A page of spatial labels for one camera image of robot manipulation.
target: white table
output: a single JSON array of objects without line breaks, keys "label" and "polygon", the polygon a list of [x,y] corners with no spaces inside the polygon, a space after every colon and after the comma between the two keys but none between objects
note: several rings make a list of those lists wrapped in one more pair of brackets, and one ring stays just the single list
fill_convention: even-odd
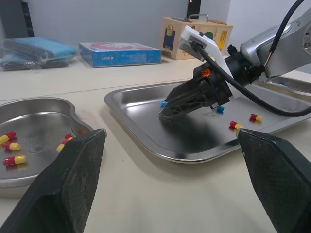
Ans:
[{"label": "white table", "polygon": [[[203,164],[177,164],[148,153],[111,116],[107,93],[124,88],[185,80],[199,61],[93,69],[84,61],[69,68],[0,73],[0,104],[37,96],[66,99],[96,128],[106,128],[102,168],[85,233],[275,233],[257,198],[241,153],[236,150]],[[305,81],[311,75],[287,75]],[[311,122],[277,136],[311,160]],[[0,225],[18,200],[0,199]]]}]

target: blue pill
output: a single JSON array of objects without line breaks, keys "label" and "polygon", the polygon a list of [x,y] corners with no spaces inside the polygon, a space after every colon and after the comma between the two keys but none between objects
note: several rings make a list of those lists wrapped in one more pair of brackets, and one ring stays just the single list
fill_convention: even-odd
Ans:
[{"label": "blue pill", "polygon": [[222,112],[222,111],[224,111],[224,109],[225,108],[223,106],[218,106],[217,111],[221,111]]},{"label": "blue pill", "polygon": [[165,105],[167,104],[167,102],[166,101],[161,101],[161,107],[165,107]]}]

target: stainless steel tray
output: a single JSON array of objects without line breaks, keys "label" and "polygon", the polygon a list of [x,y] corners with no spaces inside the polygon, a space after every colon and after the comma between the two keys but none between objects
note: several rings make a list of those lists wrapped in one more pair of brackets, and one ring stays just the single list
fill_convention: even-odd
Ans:
[{"label": "stainless steel tray", "polygon": [[[0,195],[21,197],[58,156],[56,148],[65,135],[74,136],[93,129],[79,120],[74,106],[63,99],[35,98],[0,105],[0,135],[17,133],[20,151],[0,147]],[[6,157],[26,155],[27,163],[4,166]]]},{"label": "stainless steel tray", "polygon": [[[223,114],[210,108],[201,108],[181,119],[159,118],[160,101],[180,84],[117,90],[107,94],[104,101],[149,151],[180,163],[206,162],[239,148],[236,133],[229,128],[231,121],[247,129],[275,133],[311,117],[311,114],[299,118],[278,116],[240,96],[224,105]],[[310,106],[304,100],[260,86],[252,85],[248,89],[283,110],[300,111]],[[261,124],[249,121],[252,113],[263,116]]]}]

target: blue box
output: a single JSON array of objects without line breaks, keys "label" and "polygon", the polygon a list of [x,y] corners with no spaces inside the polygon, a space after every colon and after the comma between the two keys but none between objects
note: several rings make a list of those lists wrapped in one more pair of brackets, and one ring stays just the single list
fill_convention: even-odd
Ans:
[{"label": "blue box", "polygon": [[161,50],[139,43],[79,43],[81,56],[93,67],[161,63]]}]

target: tray rim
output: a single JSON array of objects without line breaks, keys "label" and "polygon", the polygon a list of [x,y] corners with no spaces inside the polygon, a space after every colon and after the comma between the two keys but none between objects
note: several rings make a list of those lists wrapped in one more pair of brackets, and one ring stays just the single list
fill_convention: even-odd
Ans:
[{"label": "tray rim", "polygon": [[[85,126],[86,128],[88,128],[90,131],[93,131],[93,128],[91,126],[89,126],[88,124],[84,123],[83,121],[81,121],[79,119],[79,117],[77,116],[76,112],[75,112],[75,106],[69,102],[68,100],[62,99],[62,98],[56,98],[56,97],[36,97],[36,98],[26,98],[26,99],[21,99],[21,100],[16,100],[16,101],[11,101],[5,104],[1,104],[1,107],[10,105],[10,104],[14,104],[14,103],[18,103],[18,102],[25,102],[25,101],[32,101],[32,100],[60,100],[62,102],[65,102],[69,105],[69,114],[72,117],[73,120],[75,120],[77,123]],[[24,178],[9,178],[9,179],[2,179],[0,178],[0,189],[5,189],[5,188],[17,188],[17,187],[23,187],[23,186],[29,186],[34,180],[35,178],[38,176],[37,175],[33,175],[33,176],[29,176],[29,177],[24,177]]]},{"label": "tray rim", "polygon": [[[139,128],[134,121],[131,120],[131,118],[125,114],[125,112],[119,108],[116,103],[113,101],[113,97],[115,94],[119,93],[119,92],[124,92],[124,91],[134,91],[136,89],[147,89],[147,88],[153,88],[153,87],[158,87],[158,86],[166,86],[166,85],[171,85],[171,84],[179,84],[179,83],[184,83],[185,81],[177,81],[177,82],[171,82],[171,83],[160,83],[160,84],[154,84],[154,85],[147,85],[147,86],[138,86],[138,87],[130,87],[130,88],[124,88],[124,89],[119,89],[119,90],[114,90],[110,93],[108,93],[105,98],[104,101],[105,103],[108,105],[108,107],[112,110],[112,112],[114,113],[114,115],[121,121],[121,123],[131,132],[131,134],[138,139],[138,141],[148,150],[150,151],[152,154],[154,154],[157,157],[160,157],[162,159],[165,160],[169,160],[172,162],[177,162],[177,163],[184,163],[184,164],[193,164],[193,163],[204,163],[204,162],[208,162],[210,160],[216,159],[224,154],[227,154],[229,152],[232,152],[236,149],[240,148],[240,144],[238,143],[238,140],[235,139],[233,141],[227,142],[225,144],[221,144],[219,146],[216,146],[214,148],[211,148],[209,150],[200,152],[200,153],[187,153],[187,154],[201,154],[201,153],[208,153],[208,156],[206,156],[206,158],[204,159],[176,159],[173,158],[172,156],[167,156],[168,154],[176,154],[176,152],[171,151],[171,150],[167,150],[161,146],[159,146],[158,144],[156,144],[141,128]],[[308,106],[311,106],[311,103],[295,98],[295,97],[291,97],[288,95],[284,95],[282,93],[276,92],[276,91],[272,91],[269,90],[267,88],[264,87],[260,87],[260,86],[256,86],[253,85],[253,87],[255,88],[262,88],[265,89],[268,92],[274,92],[277,93],[278,95],[283,95],[283,96],[287,96],[293,99],[297,99],[301,102],[304,102],[305,104],[307,104]],[[295,117],[295,118],[289,118],[285,121],[282,121],[278,124],[275,124],[273,126],[270,127],[266,127],[260,130],[260,132],[263,133],[269,133],[269,134],[274,134],[277,133],[279,131],[282,131],[288,127],[291,127],[295,124],[298,124],[300,122],[302,122],[303,120],[306,120],[308,118],[311,117],[311,114],[308,114],[306,116],[301,116],[301,117]]]}]

